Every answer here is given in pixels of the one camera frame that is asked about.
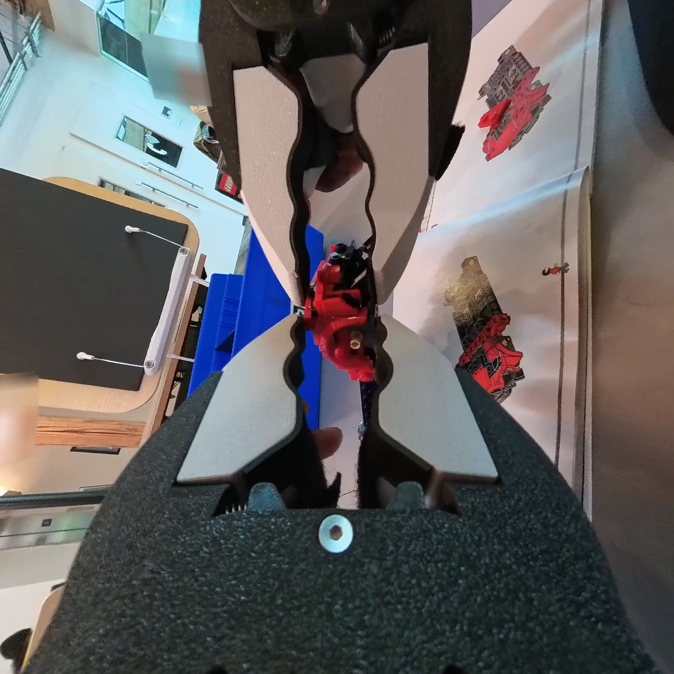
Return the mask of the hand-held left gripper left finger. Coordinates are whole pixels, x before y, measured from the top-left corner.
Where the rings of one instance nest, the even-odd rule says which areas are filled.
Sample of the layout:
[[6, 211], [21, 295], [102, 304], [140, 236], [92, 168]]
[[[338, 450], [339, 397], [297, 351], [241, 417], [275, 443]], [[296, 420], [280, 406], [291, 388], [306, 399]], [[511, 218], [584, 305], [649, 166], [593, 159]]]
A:
[[299, 385], [305, 328], [287, 316], [238, 352], [220, 375], [179, 469], [180, 486], [260, 482], [317, 488], [317, 450]]

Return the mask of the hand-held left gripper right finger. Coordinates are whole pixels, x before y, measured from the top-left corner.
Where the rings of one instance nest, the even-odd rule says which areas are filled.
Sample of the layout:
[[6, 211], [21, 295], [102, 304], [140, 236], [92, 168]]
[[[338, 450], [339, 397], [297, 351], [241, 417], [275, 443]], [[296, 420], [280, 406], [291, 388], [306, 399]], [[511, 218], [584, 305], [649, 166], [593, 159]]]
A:
[[455, 368], [399, 321], [376, 321], [372, 409], [359, 449], [359, 496], [391, 498], [406, 482], [424, 498], [500, 476]]

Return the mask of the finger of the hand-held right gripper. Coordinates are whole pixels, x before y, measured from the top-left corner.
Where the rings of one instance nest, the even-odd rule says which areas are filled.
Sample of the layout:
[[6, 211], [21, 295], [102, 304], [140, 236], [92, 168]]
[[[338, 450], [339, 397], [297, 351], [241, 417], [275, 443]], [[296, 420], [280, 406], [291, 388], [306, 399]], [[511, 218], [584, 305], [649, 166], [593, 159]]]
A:
[[429, 173], [429, 46], [395, 48], [364, 76], [352, 100], [370, 186], [365, 211], [377, 302], [409, 263], [434, 180]]
[[243, 202], [276, 278], [302, 306], [309, 283], [309, 210], [300, 98], [262, 65], [235, 70], [233, 83]]

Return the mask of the blue plastic bin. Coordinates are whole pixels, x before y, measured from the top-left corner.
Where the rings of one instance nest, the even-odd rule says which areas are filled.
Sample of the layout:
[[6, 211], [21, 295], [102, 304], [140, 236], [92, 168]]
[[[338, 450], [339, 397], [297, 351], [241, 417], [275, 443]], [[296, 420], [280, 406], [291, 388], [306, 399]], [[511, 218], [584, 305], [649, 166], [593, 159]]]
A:
[[[308, 225], [305, 240], [310, 276], [324, 259], [324, 235]], [[240, 350], [291, 314], [291, 299], [276, 278], [255, 232], [251, 237], [243, 275], [212, 274], [192, 367], [188, 396]], [[304, 380], [300, 396], [309, 405], [308, 426], [319, 428], [319, 390], [322, 354], [306, 335], [302, 354]]]

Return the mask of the red and black lego car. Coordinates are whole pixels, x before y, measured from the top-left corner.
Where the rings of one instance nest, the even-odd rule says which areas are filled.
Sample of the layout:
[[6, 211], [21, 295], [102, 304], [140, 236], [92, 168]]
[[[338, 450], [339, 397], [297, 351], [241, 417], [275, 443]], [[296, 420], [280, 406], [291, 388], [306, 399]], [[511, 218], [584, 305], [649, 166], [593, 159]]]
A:
[[358, 388], [360, 437], [370, 426], [376, 381], [379, 306], [371, 252], [372, 237], [331, 244], [309, 282], [300, 312], [309, 346], [321, 358], [318, 372], [327, 366], [341, 372]]

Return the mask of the lego box red car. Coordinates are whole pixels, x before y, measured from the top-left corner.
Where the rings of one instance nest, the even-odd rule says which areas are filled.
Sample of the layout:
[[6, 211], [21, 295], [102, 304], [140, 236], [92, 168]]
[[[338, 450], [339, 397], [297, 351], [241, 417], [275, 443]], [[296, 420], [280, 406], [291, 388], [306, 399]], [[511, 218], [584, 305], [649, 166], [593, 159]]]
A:
[[215, 189], [220, 194], [230, 199], [233, 199], [239, 202], [240, 204], [243, 203], [239, 187], [233, 180], [232, 176], [226, 170], [218, 168]]

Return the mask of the lego instruction booklet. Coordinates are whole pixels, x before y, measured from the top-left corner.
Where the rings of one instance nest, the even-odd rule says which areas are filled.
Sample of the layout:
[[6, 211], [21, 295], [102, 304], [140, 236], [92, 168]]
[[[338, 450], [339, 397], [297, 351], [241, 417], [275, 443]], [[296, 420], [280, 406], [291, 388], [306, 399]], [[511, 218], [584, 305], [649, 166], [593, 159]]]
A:
[[591, 501], [590, 192], [602, 1], [510, 1], [472, 40], [393, 316], [469, 372]]

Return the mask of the person's right hand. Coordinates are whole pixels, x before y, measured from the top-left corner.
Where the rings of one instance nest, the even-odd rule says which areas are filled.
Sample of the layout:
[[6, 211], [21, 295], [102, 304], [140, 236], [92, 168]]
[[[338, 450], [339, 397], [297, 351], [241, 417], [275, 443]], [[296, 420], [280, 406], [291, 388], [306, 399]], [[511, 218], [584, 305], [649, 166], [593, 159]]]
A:
[[325, 167], [316, 181], [315, 190], [322, 193], [341, 189], [365, 166], [358, 151], [354, 130], [349, 132], [333, 130], [332, 140], [336, 158]]

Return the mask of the person's left hand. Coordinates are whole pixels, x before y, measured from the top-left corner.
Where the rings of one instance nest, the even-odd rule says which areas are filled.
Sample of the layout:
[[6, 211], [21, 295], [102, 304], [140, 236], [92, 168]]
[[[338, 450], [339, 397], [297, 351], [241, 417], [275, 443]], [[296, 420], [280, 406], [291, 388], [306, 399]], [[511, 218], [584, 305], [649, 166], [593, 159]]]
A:
[[339, 427], [324, 427], [311, 432], [321, 461], [327, 460], [341, 447], [343, 432]]

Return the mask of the black quilted pad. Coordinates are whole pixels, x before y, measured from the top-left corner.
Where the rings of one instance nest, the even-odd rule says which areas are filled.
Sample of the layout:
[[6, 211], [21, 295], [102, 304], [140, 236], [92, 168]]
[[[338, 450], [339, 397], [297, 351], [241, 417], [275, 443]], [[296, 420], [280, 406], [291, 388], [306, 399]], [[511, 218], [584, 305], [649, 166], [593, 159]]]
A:
[[629, 12], [646, 79], [673, 69], [673, 1], [628, 1]]

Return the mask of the black panel on wooden easel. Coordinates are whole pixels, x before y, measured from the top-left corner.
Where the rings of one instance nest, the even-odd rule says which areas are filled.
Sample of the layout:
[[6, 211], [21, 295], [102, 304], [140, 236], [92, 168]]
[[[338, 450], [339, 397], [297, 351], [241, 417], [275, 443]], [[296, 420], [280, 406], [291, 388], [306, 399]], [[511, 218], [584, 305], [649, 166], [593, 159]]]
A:
[[1, 170], [1, 461], [139, 448], [159, 427], [204, 257], [184, 215]]

